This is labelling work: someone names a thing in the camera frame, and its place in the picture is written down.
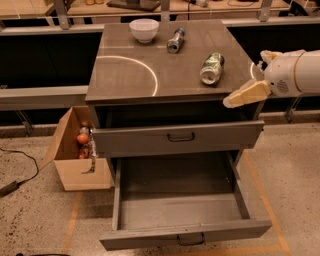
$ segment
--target brown tabletop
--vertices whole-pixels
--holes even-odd
[[[176,54],[166,44],[183,27]],[[225,58],[219,83],[208,86],[200,69],[213,52]],[[151,43],[139,43],[128,24],[106,24],[89,84],[87,104],[153,103],[223,98],[251,79],[252,61],[219,20],[160,23]]]

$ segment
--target concrete floor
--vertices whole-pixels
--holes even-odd
[[[53,163],[17,191],[0,199],[0,255],[238,256],[320,255],[320,117],[312,122],[267,122],[238,170],[245,200],[272,228],[261,238],[210,242],[193,247],[106,251],[99,242],[111,230],[113,191],[65,192]],[[22,150],[40,163],[54,127],[3,128],[0,147]],[[0,187],[35,173],[31,160],[0,152]]]

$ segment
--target cabinet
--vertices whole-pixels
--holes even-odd
[[[185,42],[169,54],[177,27]],[[213,51],[226,63],[209,87],[199,71]],[[100,239],[107,250],[253,238],[270,228],[251,218],[236,169],[263,128],[263,103],[222,104],[252,78],[251,64],[217,20],[161,23],[150,44],[128,24],[105,25],[86,103],[99,155],[114,171],[113,231]]]

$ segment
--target box flap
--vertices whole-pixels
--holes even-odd
[[[47,166],[55,158],[72,111],[73,108],[69,109],[68,112],[59,120],[59,124],[53,134],[47,153],[40,164],[40,169]]]

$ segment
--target orange line on floor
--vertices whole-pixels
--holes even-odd
[[[71,247],[71,243],[72,243],[72,237],[73,237],[73,232],[76,226],[76,220],[78,217],[78,213],[79,213],[79,208],[80,208],[80,203],[82,200],[82,195],[83,192],[77,192],[76,194],[76,198],[74,199],[73,202],[73,208],[72,208],[72,212],[71,212],[71,218],[69,220],[69,224],[68,224],[68,229],[67,229],[67,233],[66,233],[66,238],[65,238],[65,243],[64,243],[64,249],[63,249],[63,254],[67,254],[70,250]]]
[[[276,215],[274,214],[273,210],[272,210],[272,207],[271,207],[271,204],[269,202],[269,199],[266,195],[266,193],[264,192],[264,189],[263,189],[263,186],[258,178],[258,174],[252,164],[252,161],[249,157],[249,154],[248,152],[245,150],[243,152],[243,156],[244,156],[244,159],[246,160],[246,163],[249,167],[249,170],[251,172],[251,175],[253,177],[253,180],[258,188],[258,191],[259,191],[259,194],[260,194],[260,197],[261,197],[261,200],[267,210],[267,213],[269,215],[269,218],[270,218],[270,221],[272,222],[272,227],[274,229],[274,231],[276,232],[277,236],[278,236],[278,239],[279,239],[279,242],[280,242],[280,245],[281,245],[281,248],[283,250],[283,252],[285,253],[286,256],[290,256],[291,253],[290,253],[290,250],[289,250],[289,246],[288,246],[288,243],[286,241],[286,239],[284,238],[283,234],[282,234],[282,231],[280,229],[280,225],[279,225],[279,222],[277,220],[277,217]]]
[[[187,252],[179,254],[169,254],[170,256],[242,256],[253,255],[263,253],[275,253],[282,252],[282,248],[279,244],[258,245],[258,246],[246,246],[237,248],[225,248],[225,249],[213,249],[210,251],[200,252]]]

